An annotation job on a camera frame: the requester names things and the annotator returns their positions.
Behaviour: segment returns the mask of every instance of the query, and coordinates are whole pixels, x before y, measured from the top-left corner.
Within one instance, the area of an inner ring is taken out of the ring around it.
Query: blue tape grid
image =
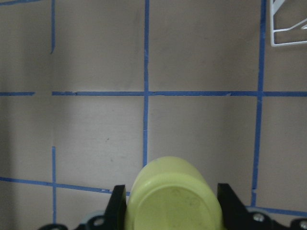
[[[29,3],[41,0],[13,0],[1,2],[0,6],[14,5],[19,3]],[[145,0],[145,27],[144,27],[144,91],[143,92],[52,92],[53,96],[144,96],[143,114],[143,166],[147,164],[147,127],[148,127],[148,105],[149,96],[253,96],[257,97],[256,131],[255,131],[255,150],[252,178],[252,199],[251,206],[256,207],[257,183],[258,183],[258,164],[260,154],[260,135],[261,135],[261,116],[263,97],[306,97],[307,92],[264,92],[264,58],[265,58],[265,28],[266,28],[266,0],[261,0],[260,18],[260,52],[259,52],[259,75],[257,91],[149,91],[149,6],[150,0]],[[55,49],[55,0],[51,1],[51,53]],[[0,96],[33,96],[35,92],[0,92]],[[52,147],[52,182],[34,181],[0,177],[0,181],[50,186],[53,189],[53,222],[57,220],[57,188],[82,190],[111,194],[108,189],[77,186],[70,184],[58,184],[56,182],[56,148]],[[307,212],[292,211],[284,209],[263,208],[271,213],[307,217]]]

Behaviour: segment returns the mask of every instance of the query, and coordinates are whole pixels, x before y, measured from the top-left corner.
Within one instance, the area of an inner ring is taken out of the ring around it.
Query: beige surface
[[[0,6],[0,177],[112,189],[142,167],[144,98],[51,96],[52,91],[143,91],[144,1],[57,0]],[[254,91],[260,0],[152,0],[151,91]],[[307,46],[271,48],[265,91],[307,91]],[[263,98],[257,205],[307,212],[306,97]],[[148,160],[182,157],[215,191],[227,182],[250,205],[256,97],[150,96]],[[0,182],[0,229],[52,221],[52,188]],[[70,228],[109,195],[57,189]],[[274,215],[282,223],[292,216]]]

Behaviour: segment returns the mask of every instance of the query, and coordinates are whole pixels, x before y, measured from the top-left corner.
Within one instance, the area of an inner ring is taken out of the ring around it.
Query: yellow cup
[[[125,230],[223,230],[217,198],[199,171],[177,157],[150,162],[137,176]]]

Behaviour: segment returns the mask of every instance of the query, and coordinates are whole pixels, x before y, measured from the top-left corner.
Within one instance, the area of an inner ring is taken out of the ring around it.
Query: screw
[[[100,226],[103,225],[103,223],[105,222],[104,218],[98,218],[94,221],[94,226]]]
[[[307,221],[303,220],[299,223],[299,226],[301,227],[301,229],[307,229]]]
[[[261,213],[255,213],[253,215],[253,219],[254,219],[254,221],[257,221],[257,222],[263,222],[265,217]]]

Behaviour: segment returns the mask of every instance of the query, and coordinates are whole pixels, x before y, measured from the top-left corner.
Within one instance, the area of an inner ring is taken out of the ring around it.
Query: vertical blue line
[[[51,54],[56,47],[56,0],[51,1]]]
[[[257,114],[256,114],[252,193],[251,193],[252,195],[251,196],[251,206],[252,207],[256,206],[257,187],[258,187],[258,166],[259,166],[259,154],[260,154],[264,59],[265,59],[265,27],[266,27],[265,17],[266,17],[266,0],[261,0],[258,96],[257,96]]]
[[[52,147],[52,210],[53,210],[53,223],[57,222],[57,178],[56,178],[56,147]]]
[[[149,61],[149,0],[145,0],[145,29],[144,29],[144,118],[143,118],[143,166],[147,164],[148,140],[148,61]]]

